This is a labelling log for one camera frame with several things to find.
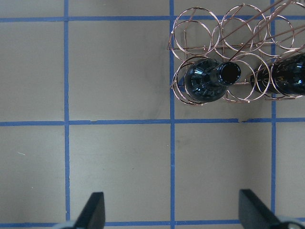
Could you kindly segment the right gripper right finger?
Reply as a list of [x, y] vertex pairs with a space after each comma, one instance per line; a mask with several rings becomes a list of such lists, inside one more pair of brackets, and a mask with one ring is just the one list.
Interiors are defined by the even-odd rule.
[[250, 189], [239, 190], [239, 221], [244, 229], [280, 229], [281, 222]]

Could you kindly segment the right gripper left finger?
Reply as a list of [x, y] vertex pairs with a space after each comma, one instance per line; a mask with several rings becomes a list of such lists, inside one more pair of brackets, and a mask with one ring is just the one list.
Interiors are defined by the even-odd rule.
[[105, 204], [103, 192], [93, 192], [73, 225], [74, 229], [103, 229]]

